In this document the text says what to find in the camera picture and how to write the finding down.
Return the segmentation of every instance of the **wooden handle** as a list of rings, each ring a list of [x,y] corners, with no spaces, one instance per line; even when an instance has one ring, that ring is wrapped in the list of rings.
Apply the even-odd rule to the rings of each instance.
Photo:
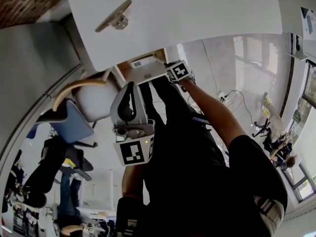
[[[60,92],[58,93],[57,97],[55,98],[55,101],[54,101],[52,109],[53,109],[54,112],[57,111],[57,108],[60,105],[60,103],[69,94],[69,92],[72,89],[74,89],[74,88],[87,86],[87,85],[95,85],[95,86],[103,86],[103,87],[105,87],[106,84],[107,83],[105,81],[98,80],[98,79],[83,79],[83,80],[74,81],[74,82],[66,85],[65,87],[63,87],[60,90]]]

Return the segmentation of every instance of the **white board panel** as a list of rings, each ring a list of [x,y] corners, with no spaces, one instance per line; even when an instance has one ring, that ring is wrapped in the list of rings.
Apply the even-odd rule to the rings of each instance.
[[[280,34],[277,0],[132,0],[124,30],[94,30],[126,0],[69,0],[96,70],[187,41],[248,33]]]

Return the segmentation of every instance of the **white floor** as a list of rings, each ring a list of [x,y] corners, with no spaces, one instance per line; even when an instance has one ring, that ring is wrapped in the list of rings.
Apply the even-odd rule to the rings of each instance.
[[[283,104],[286,86],[289,76],[289,56],[286,55],[286,35],[242,35],[226,36],[204,39],[206,50],[210,59],[207,58],[202,40],[195,40],[166,48],[169,61],[184,59],[194,71],[197,85],[216,97],[218,91],[226,94],[230,90],[239,90],[245,96],[245,103],[251,112],[252,121],[258,121],[261,117],[261,102],[265,92],[268,92],[275,108],[280,111]],[[164,103],[153,89],[154,105],[165,121]],[[242,101],[242,96],[235,93],[229,95],[229,109],[234,112],[235,117],[246,133],[251,136],[256,133],[252,125],[250,114],[247,112]],[[47,138],[49,129],[43,126],[41,141],[26,139],[23,144],[25,152],[31,151],[33,156],[22,154],[25,162],[29,162],[27,173],[35,169],[40,158],[43,141]],[[118,199],[121,197],[121,179],[124,167],[121,166],[119,158],[113,148],[115,136],[112,133],[112,122],[110,118],[100,120],[95,127],[95,134],[85,142],[96,141],[98,147],[95,149],[83,148],[85,157],[92,163],[94,170],[89,172],[92,181],[84,185],[83,201],[91,208],[111,209],[111,174],[113,170],[113,197],[114,209],[117,207]],[[226,149],[216,132],[212,131],[218,146]],[[261,145],[262,138],[256,138]],[[145,202],[149,201],[147,191],[144,191]],[[58,197],[52,192],[51,197]]]

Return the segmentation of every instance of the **blue jeans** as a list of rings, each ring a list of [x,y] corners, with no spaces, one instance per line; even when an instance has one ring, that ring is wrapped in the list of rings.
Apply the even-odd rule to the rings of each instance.
[[[74,179],[70,185],[70,176],[64,173],[60,182],[60,205],[58,207],[59,216],[80,217],[80,212],[76,208],[79,206],[78,191],[81,181]]]

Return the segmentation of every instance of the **white cabinet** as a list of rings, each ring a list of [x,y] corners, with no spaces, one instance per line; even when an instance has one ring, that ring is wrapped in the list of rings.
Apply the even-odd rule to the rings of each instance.
[[[95,29],[126,0],[69,0],[94,68],[187,41],[247,33],[280,34],[277,0],[131,0],[123,30]]]

